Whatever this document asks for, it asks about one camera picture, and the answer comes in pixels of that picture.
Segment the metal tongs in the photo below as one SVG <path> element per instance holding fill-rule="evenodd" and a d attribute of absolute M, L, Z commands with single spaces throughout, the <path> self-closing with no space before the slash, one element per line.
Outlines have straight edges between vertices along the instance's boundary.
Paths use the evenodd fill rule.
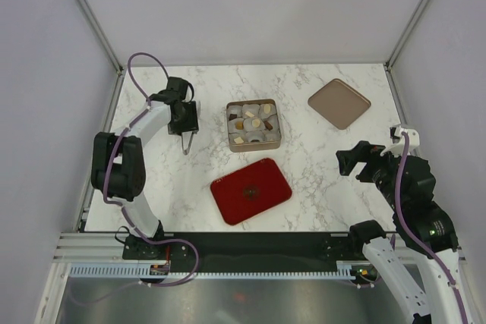
<path fill-rule="evenodd" d="M 188 131 L 181 134 L 181 149 L 184 156 L 187 156 L 191 151 L 194 137 L 197 135 L 197 131 Z"/>

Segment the gold tin lid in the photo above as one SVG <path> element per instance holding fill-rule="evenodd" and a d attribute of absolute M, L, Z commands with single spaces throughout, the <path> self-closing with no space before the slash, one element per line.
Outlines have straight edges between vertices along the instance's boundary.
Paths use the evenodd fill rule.
<path fill-rule="evenodd" d="M 335 78 L 313 94 L 308 105 L 334 127 L 345 130 L 371 107 L 371 101 Z"/>

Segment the white heart chocolate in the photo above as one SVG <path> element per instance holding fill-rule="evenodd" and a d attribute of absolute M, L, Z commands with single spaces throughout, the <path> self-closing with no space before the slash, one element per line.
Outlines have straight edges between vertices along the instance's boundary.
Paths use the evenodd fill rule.
<path fill-rule="evenodd" d="M 258 129 L 261 126 L 261 120 L 258 118 L 255 118 L 251 121 L 251 125 L 254 129 Z"/>

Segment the brown square chocolate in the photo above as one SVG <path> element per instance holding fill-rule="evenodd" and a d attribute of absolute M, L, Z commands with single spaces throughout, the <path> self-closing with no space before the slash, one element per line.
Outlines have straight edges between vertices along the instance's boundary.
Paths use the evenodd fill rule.
<path fill-rule="evenodd" d="M 268 121 L 265 121 L 264 125 L 265 125 L 266 129 L 269 130 L 269 131 L 271 131 L 273 129 L 272 124 Z"/>

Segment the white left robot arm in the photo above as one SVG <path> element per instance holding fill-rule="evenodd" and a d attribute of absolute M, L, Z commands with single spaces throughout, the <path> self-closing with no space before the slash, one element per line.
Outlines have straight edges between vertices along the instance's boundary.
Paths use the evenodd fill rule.
<path fill-rule="evenodd" d="M 140 251 L 150 259 L 165 253 L 166 240 L 158 235 L 162 223 L 144 195 L 144 147 L 163 128 L 181 138 L 182 152 L 187 155 L 199 123 L 194 87 L 180 77 L 170 77 L 166 88 L 149 96 L 124 126 L 99 132 L 93 140 L 91 185 L 102 193 L 105 204 L 121 209 L 132 234 L 142 238 Z"/>

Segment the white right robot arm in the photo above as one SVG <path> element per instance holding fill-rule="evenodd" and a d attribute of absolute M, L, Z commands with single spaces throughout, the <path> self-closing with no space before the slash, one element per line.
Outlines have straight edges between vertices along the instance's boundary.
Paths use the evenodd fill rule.
<path fill-rule="evenodd" d="M 421 275 L 418 285 L 399 261 L 380 224 L 374 220 L 350 227 L 347 250 L 366 258 L 377 270 L 409 323 L 473 323 L 474 306 L 462 284 L 459 240 L 451 218 L 434 202 L 436 179 L 425 159 L 387 152 L 384 146 L 359 142 L 336 157 L 348 176 L 363 163 L 357 180 L 372 183 L 393 210 L 396 232 L 410 249 Z"/>

